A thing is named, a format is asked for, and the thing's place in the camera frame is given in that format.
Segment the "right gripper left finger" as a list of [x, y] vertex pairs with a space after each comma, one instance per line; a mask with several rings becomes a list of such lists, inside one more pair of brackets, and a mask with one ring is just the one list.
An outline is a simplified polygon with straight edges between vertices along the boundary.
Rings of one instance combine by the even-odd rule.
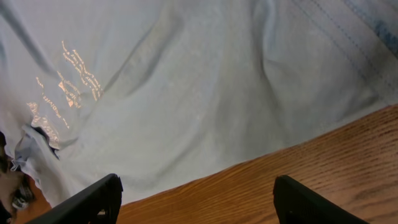
[[115, 224], [122, 192], [120, 177], [108, 174], [28, 224]]

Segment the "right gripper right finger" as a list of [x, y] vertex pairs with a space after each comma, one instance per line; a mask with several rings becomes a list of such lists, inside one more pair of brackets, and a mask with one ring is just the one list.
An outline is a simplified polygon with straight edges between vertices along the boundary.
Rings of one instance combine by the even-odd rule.
[[367, 224], [295, 179], [275, 179], [274, 207], [280, 224]]

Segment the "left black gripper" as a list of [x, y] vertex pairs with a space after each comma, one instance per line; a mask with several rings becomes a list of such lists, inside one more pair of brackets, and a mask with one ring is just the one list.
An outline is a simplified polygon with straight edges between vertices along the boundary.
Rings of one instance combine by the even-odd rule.
[[11, 159], [5, 152], [6, 139], [1, 133], [1, 223], [14, 223], [17, 210], [24, 210], [35, 200], [27, 176], [12, 171]]

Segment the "light blue printed t-shirt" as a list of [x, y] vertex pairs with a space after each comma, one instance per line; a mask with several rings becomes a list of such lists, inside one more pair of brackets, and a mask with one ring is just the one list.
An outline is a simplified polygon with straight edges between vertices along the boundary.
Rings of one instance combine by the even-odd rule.
[[1, 131], [56, 206], [123, 203], [397, 103], [397, 2], [2, 1]]

